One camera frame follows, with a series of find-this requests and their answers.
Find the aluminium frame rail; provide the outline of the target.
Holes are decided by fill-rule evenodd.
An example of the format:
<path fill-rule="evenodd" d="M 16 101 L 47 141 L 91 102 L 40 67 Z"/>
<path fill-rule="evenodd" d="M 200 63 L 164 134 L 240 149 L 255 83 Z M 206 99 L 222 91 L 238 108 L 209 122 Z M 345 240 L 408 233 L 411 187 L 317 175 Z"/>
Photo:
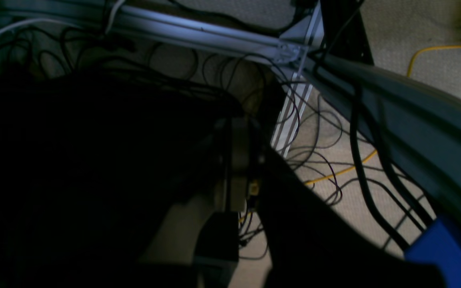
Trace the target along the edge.
<path fill-rule="evenodd" d="M 96 25 L 95 13 L 93 0 L 0 0 L 2 18 L 28 22 L 88 27 Z M 290 81 L 302 80 L 300 66 L 307 63 L 310 49 L 317 48 L 324 35 L 320 5 L 277 37 L 126 4 L 120 4 L 117 15 L 110 17 L 117 34 L 269 64 L 278 78 Z"/>

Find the black table leg post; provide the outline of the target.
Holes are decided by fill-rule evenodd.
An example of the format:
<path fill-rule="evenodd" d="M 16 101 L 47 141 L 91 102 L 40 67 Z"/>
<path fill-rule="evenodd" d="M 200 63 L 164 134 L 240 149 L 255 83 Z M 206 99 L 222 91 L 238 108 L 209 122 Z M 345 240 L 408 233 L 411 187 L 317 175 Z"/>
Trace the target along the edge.
<path fill-rule="evenodd" d="M 363 0 L 320 0 L 324 38 L 329 54 L 374 65 L 360 9 Z"/>

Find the blue plastic part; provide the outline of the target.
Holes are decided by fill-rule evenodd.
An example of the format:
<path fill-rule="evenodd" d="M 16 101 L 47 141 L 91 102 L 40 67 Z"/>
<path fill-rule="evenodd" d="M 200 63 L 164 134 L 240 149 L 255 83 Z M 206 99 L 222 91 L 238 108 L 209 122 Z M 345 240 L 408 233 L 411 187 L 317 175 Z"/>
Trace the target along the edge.
<path fill-rule="evenodd" d="M 461 288 L 461 228 L 449 217 L 437 217 L 403 254 L 407 261 L 437 266 L 447 288 Z"/>

